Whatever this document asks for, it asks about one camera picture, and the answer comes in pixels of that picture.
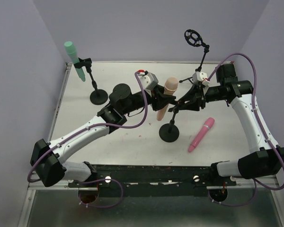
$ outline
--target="microphone stand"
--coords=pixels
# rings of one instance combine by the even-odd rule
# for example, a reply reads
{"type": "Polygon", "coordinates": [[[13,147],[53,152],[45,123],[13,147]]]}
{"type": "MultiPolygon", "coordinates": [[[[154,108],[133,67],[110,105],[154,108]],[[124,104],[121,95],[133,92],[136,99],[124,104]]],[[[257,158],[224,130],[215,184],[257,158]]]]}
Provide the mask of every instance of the microphone stand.
{"type": "MultiPolygon", "coordinates": [[[[209,45],[207,45],[206,43],[203,42],[203,39],[202,37],[200,36],[199,33],[197,33],[195,30],[186,30],[185,33],[184,33],[184,37],[185,37],[185,40],[186,42],[191,45],[191,46],[194,46],[194,47],[199,47],[199,46],[202,46],[204,47],[204,54],[203,54],[203,58],[201,60],[201,64],[200,66],[195,70],[196,72],[201,72],[201,69],[202,69],[202,65],[203,65],[203,62],[204,62],[204,59],[205,59],[205,56],[206,54],[209,52],[209,45]]],[[[188,77],[186,79],[183,79],[183,80],[179,80],[179,83],[182,83],[186,80],[188,80],[191,84],[193,84],[193,82],[191,81],[193,77],[188,77]]]]}
{"type": "Polygon", "coordinates": [[[175,117],[176,117],[176,114],[179,113],[179,109],[174,108],[173,112],[174,114],[172,115],[172,118],[169,124],[162,125],[159,130],[160,138],[163,141],[168,142],[168,143],[175,142],[179,138],[179,135],[180,135],[179,129],[177,128],[177,126],[175,126],[175,117]]]}
{"type": "Polygon", "coordinates": [[[94,80],[93,75],[91,74],[91,64],[92,64],[91,58],[87,59],[79,58],[79,61],[80,62],[74,64],[75,68],[76,69],[80,69],[82,67],[86,68],[86,72],[90,75],[91,78],[91,84],[95,89],[89,96],[91,103],[95,105],[104,104],[108,100],[108,94],[105,90],[98,89],[97,83],[94,80]]]}

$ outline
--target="pink cylinder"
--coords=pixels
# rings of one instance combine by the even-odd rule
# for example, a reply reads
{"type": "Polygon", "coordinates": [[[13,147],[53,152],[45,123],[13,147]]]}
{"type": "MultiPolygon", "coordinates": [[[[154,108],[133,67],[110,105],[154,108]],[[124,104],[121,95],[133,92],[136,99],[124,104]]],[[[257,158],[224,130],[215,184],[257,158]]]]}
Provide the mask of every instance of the pink cylinder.
{"type": "Polygon", "coordinates": [[[194,140],[190,144],[190,146],[188,148],[188,152],[192,152],[198,146],[198,144],[203,139],[205,134],[212,128],[213,124],[214,124],[214,118],[212,118],[212,117],[208,118],[205,121],[203,127],[201,128],[201,130],[199,131],[197,136],[194,138],[194,140]]]}

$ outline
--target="white wall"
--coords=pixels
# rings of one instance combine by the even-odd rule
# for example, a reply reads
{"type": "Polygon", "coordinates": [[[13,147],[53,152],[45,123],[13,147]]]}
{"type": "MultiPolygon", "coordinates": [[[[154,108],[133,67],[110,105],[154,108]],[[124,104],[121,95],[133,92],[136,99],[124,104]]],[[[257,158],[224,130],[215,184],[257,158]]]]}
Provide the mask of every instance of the white wall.
{"type": "Polygon", "coordinates": [[[268,0],[34,0],[64,59],[73,41],[95,61],[200,61],[187,29],[208,43],[207,61],[239,51],[268,0]]]}
{"type": "MultiPolygon", "coordinates": [[[[270,0],[241,52],[255,63],[259,107],[270,131],[284,146],[284,0],[270,0]]],[[[245,59],[239,57],[235,65],[240,79],[253,81],[245,59]]],[[[277,177],[284,182],[282,170],[277,177]]],[[[280,194],[284,205],[284,190],[280,194]]]]}
{"type": "Polygon", "coordinates": [[[34,142],[47,138],[65,64],[31,0],[0,0],[0,227],[17,226],[34,142]]]}

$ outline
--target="black stand base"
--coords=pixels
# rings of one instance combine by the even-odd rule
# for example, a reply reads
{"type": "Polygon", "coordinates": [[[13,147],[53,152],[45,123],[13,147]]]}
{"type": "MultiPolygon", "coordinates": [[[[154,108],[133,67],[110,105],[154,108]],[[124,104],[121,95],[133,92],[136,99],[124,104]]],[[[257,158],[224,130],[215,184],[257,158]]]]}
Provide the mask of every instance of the black stand base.
{"type": "Polygon", "coordinates": [[[167,143],[175,142],[179,138],[179,134],[179,129],[175,125],[164,124],[159,130],[160,138],[167,143]]]}
{"type": "Polygon", "coordinates": [[[105,90],[98,89],[98,95],[96,91],[93,91],[90,94],[89,99],[92,104],[102,105],[108,100],[108,94],[105,90]]]}

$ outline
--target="white table surface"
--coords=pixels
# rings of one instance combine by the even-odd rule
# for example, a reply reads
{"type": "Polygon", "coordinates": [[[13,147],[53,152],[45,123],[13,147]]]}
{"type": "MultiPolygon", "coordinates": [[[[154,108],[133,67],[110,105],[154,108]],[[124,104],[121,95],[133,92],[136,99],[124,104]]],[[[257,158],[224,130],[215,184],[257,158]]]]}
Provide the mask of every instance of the white table surface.
{"type": "MultiPolygon", "coordinates": [[[[205,64],[202,71],[209,75],[215,66],[205,64]]],[[[94,62],[92,73],[98,88],[104,89],[108,94],[119,83],[128,84],[132,93],[135,93],[139,91],[139,86],[134,72],[139,69],[154,73],[159,84],[164,85],[168,77],[185,79],[191,76],[197,67],[197,64],[181,63],[94,62]]],[[[82,82],[72,67],[52,139],[66,135],[88,122],[105,105],[97,106],[90,102],[89,95],[93,88],[89,75],[86,72],[85,74],[86,81],[82,82]]],[[[218,84],[213,77],[211,86],[216,85],[218,84]]],[[[179,99],[190,87],[189,81],[179,84],[174,95],[179,99]]],[[[166,113],[161,122],[156,120],[156,114],[149,106],[147,119],[142,126],[136,129],[118,129],[88,144],[69,161],[118,165],[208,166],[214,162],[234,160],[249,154],[240,121],[225,101],[207,103],[205,109],[199,112],[180,111],[175,119],[180,136],[173,143],[166,143],[159,137],[160,126],[170,121],[172,113],[166,113]],[[213,128],[199,146],[192,153],[188,153],[189,144],[208,117],[215,119],[213,128]]],[[[142,117],[143,114],[139,114],[127,118],[125,125],[137,124],[142,117]]]]}

